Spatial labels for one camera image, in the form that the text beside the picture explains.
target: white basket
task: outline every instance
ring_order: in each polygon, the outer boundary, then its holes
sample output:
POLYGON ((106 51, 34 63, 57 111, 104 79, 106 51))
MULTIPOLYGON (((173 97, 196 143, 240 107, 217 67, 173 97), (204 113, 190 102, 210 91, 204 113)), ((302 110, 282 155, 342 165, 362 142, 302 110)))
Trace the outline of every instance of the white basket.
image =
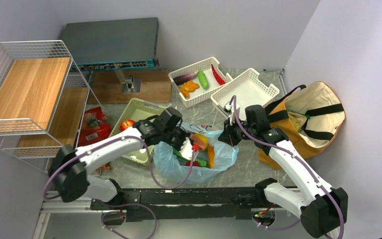
MULTIPOLYGON (((219 74, 219 76, 226 82, 232 81, 232 77, 229 75, 229 73, 226 73, 224 75, 220 70, 219 70, 219 61, 214 58, 210 57, 205 60, 199 61, 197 63, 194 63, 192 65, 180 68, 179 70, 172 71, 169 73, 169 79, 171 79, 171 83, 173 88, 178 92, 178 94, 181 97, 181 101, 184 103, 186 108, 189 108, 191 106, 194 106, 198 103, 201 103, 205 100, 210 99, 210 96, 213 95, 213 93, 217 92, 218 90, 222 89, 223 86, 220 86, 219 83, 216 81, 214 78, 213 72, 211 70, 211 65, 213 64, 214 69, 216 72, 219 74), (201 86, 200 88, 196 89, 194 92, 190 92, 190 97, 186 99, 182 93, 179 91, 178 86, 174 82, 174 78, 177 76, 183 76, 191 72, 197 72, 197 71, 203 71, 207 81, 208 81, 208 89, 204 90, 201 86)), ((195 79, 192 80, 195 83, 199 84, 198 77, 195 77, 195 79)))
POLYGON ((246 107, 251 105, 266 106, 271 103, 275 96, 279 94, 279 89, 273 84, 267 87, 258 79, 259 74, 253 68, 244 71, 211 96, 213 106, 227 118, 229 113, 225 112, 223 108, 231 100, 232 96, 236 95, 237 104, 241 109, 239 118, 245 120, 246 107))
MULTIPOLYGON (((116 123, 115 127, 113 127, 109 137, 112 137, 114 135, 121 133, 119 128, 122 122, 124 122, 125 120, 133 120, 137 122, 139 120, 144 120, 147 117, 150 117, 153 115, 159 116, 165 109, 166 109, 165 106, 161 106, 161 105, 148 102, 142 99, 138 99, 138 98, 132 98, 129 101, 128 105, 126 106, 118 122, 116 123)), ((150 151, 150 155, 153 155, 153 146, 149 146, 149 151, 150 151)), ((140 150, 130 152, 126 155, 123 155, 122 157, 130 159, 134 162, 137 162, 145 166, 149 165, 149 161, 148 161, 149 158, 147 157, 147 154, 145 152, 141 152, 140 150)))

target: red snack bag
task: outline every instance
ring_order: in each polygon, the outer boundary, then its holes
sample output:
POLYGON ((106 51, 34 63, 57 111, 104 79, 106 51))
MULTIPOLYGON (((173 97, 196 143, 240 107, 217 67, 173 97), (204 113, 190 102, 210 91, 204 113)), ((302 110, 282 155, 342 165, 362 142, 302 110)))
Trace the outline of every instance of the red snack bag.
POLYGON ((84 112, 78 146, 86 146, 108 138, 111 129, 107 120, 108 117, 103 114, 101 107, 84 112))

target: apple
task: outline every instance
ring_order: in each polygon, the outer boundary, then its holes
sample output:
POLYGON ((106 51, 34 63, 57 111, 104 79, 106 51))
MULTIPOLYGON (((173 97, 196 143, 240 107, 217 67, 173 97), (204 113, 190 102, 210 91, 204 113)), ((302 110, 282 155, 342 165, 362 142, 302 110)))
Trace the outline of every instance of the apple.
POLYGON ((133 124, 135 124, 135 121, 133 121, 132 119, 127 119, 126 121, 122 122, 120 127, 121 132, 133 126, 133 124))

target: cucumber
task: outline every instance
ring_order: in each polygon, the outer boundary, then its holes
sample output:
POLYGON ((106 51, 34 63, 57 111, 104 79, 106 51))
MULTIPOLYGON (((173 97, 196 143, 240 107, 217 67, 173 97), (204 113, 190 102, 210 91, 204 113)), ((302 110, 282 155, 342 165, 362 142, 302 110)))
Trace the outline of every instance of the cucumber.
POLYGON ((197 76, 198 76, 198 81, 200 81, 201 87, 203 87, 203 89, 207 90, 207 88, 208 88, 208 81, 207 81, 207 78, 206 78, 204 72, 203 71, 199 71, 197 73, 197 76))
MULTIPOLYGON (((180 153, 179 151, 177 151, 177 150, 174 149, 174 148, 173 148, 173 150, 174 150, 174 155, 176 155, 178 158, 180 158, 180 159, 182 159, 182 160, 184 160, 184 161, 189 161, 188 159, 182 157, 182 155, 181 155, 181 153, 180 153)), ((200 167, 208 168, 208 162, 205 161, 204 159, 197 157, 197 158, 195 159, 195 161, 196 161, 197 163, 199 163, 200 167)))

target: wooden shelf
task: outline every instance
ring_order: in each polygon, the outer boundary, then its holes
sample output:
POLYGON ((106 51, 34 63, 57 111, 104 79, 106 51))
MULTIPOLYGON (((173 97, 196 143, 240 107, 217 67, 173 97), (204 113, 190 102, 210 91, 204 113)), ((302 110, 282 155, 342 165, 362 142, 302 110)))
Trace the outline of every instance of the wooden shelf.
MULTIPOLYGON (((88 90, 88 88, 64 88, 62 91, 49 134, 63 145, 74 146, 88 90)), ((43 146, 59 146, 59 144, 46 134, 23 135, 18 144, 18 147, 43 146)))
POLYGON ((0 119, 30 118, 47 129, 70 62, 69 57, 15 60, 0 87, 0 119))

